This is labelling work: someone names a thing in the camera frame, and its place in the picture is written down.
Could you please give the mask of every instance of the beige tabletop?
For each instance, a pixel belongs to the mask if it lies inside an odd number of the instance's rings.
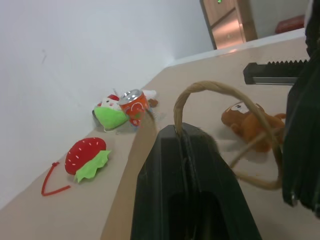
[[[154,109],[159,129],[173,124],[173,107],[178,95],[190,84],[214,80],[233,85],[272,115],[285,113],[289,86],[245,85],[243,69],[249,62],[306,59],[304,39],[293,39],[164,69],[145,89],[158,92]],[[245,145],[221,122],[221,114],[236,99],[214,92],[191,95],[184,107],[183,121],[214,136],[222,157],[230,161]],[[0,238],[3,240],[98,240],[115,197],[135,133],[128,123],[109,133],[100,128],[89,136],[105,140],[111,149],[109,162],[94,180],[81,184],[58,165],[47,190],[71,185],[67,191],[42,197],[47,172],[0,210]],[[272,153],[249,153],[237,167],[265,179],[276,177]],[[240,182],[240,186],[264,240],[318,240],[320,221],[311,211],[284,204],[281,191],[266,191]]]

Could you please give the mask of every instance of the green leaf felt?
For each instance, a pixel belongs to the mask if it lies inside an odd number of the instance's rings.
[[[92,179],[97,169],[102,168],[108,162],[108,154],[111,151],[101,150],[92,160],[88,161],[78,171],[75,172],[74,180],[78,183],[84,178]]]

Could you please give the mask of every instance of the soda can toy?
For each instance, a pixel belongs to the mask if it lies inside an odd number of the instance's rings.
[[[122,95],[118,102],[122,111],[129,117],[130,123],[138,127],[144,117],[145,110],[149,110],[149,103],[142,90],[134,89]]]

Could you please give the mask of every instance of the red strawberry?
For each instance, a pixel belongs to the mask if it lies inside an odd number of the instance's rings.
[[[69,150],[65,158],[65,170],[75,175],[76,171],[92,160],[100,151],[107,149],[104,140],[98,137],[88,137],[77,141]]]

